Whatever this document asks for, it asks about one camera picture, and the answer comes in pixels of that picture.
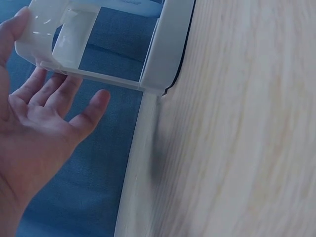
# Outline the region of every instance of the blue fabric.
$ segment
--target blue fabric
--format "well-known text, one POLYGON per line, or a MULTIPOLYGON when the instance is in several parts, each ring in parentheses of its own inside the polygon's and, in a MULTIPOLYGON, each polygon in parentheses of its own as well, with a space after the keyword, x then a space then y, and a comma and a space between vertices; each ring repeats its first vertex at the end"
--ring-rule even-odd
MULTIPOLYGON (((0 0, 0 22, 29 2, 0 0)), ((80 68, 138 80, 155 23, 155 19, 102 9, 80 68)), ((7 68, 12 91, 34 69, 15 53, 7 68)), ((18 237, 114 235, 142 93, 85 80, 67 119, 80 113, 101 88, 112 95, 106 115, 96 131, 30 203, 18 237)))

